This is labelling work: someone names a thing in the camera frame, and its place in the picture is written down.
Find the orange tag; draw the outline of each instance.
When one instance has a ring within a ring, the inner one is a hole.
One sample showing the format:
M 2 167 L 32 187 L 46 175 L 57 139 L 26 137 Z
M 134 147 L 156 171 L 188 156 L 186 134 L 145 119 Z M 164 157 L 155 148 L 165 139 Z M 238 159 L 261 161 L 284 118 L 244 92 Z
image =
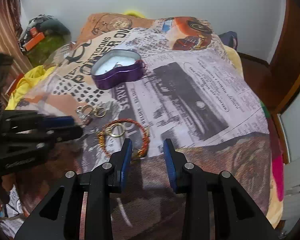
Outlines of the orange tag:
M 38 34 L 37 28 L 36 27 L 31 28 L 30 33 L 31 33 L 32 37 L 34 38 Z
M 35 45 L 37 45 L 43 39 L 44 39 L 44 34 L 43 33 L 38 33 L 38 35 L 36 35 L 34 38 L 32 38 L 31 40 L 29 40 L 25 44 L 26 50 L 27 51 L 31 50 Z

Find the yellow cloth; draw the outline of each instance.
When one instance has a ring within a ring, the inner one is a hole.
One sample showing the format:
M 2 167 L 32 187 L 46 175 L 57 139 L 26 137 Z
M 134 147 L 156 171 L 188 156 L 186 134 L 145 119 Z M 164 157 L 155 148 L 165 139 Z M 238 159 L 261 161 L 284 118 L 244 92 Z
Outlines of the yellow cloth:
M 25 76 L 19 80 L 16 89 L 11 93 L 6 110 L 14 110 L 23 96 L 39 81 L 49 76 L 55 68 L 56 67 L 51 67 L 45 70 L 43 66 L 37 66 L 28 71 Z
M 145 18 L 145 16 L 142 13 L 139 13 L 139 12 L 133 11 L 133 10 L 125 11 L 123 14 L 130 15 L 130 16 L 135 16 L 135 17 L 139 17 L 139 18 Z
M 243 69 L 242 69 L 242 63 L 239 54 L 235 51 L 235 49 L 228 47 L 223 44 L 223 47 L 225 48 L 229 60 L 233 63 L 235 69 L 239 72 L 240 76 L 243 77 Z

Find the blue gripper pad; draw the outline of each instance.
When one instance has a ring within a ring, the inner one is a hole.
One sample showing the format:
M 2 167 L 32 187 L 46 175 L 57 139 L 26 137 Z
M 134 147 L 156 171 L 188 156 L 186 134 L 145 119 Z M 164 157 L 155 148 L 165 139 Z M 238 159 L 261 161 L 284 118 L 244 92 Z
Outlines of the blue gripper pad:
M 40 128 L 49 129 L 55 127 L 71 126 L 75 125 L 72 116 L 54 116 L 44 117 L 39 124 Z
M 170 149 L 169 149 L 169 146 L 167 143 L 167 139 L 164 140 L 164 142 L 163 142 L 163 154 L 164 154 L 164 159 L 166 162 L 170 187 L 172 187 L 173 191 L 176 191 L 176 189 L 177 189 L 177 183 L 176 183 L 177 173 L 176 173 L 176 168 L 172 161 L 171 152 L 170 152 Z
M 131 155 L 132 155 L 132 141 L 129 140 L 128 147 L 124 153 L 124 160 L 121 168 L 121 189 L 124 189 L 124 187 L 126 186 L 128 171 L 131 162 Z

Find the metal screw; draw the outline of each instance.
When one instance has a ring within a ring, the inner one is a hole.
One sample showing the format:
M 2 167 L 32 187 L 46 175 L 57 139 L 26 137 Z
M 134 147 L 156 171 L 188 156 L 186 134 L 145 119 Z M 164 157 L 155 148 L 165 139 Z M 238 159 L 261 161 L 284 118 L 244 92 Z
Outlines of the metal screw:
M 186 163 L 185 168 L 188 169 L 188 170 L 191 170 L 191 169 L 194 168 L 194 164 L 193 163 Z
M 109 168 L 112 167 L 112 164 L 111 164 L 111 163 L 104 163 L 104 164 L 102 165 L 102 167 L 103 167 L 105 170 L 107 170 L 107 169 L 109 169 Z
M 74 171 L 68 171 L 67 173 L 66 173 L 66 177 L 67 178 L 72 178 L 74 176 Z
M 231 174 L 229 171 L 223 171 L 221 172 L 222 177 L 224 178 L 230 178 Z
M 40 148 L 42 148 L 42 147 L 44 147 L 45 146 L 45 143 L 38 143 L 37 144 L 37 149 L 40 149 Z

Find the purple heart-shaped box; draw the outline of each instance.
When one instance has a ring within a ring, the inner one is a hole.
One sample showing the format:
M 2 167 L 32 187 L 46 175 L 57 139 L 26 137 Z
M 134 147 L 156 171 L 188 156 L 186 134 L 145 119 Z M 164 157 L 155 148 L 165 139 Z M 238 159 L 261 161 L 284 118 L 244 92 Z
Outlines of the purple heart-shaped box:
M 107 90 L 122 82 L 138 80 L 144 74 L 144 63 L 136 52 L 113 49 L 91 68 L 91 76 L 99 89 Z

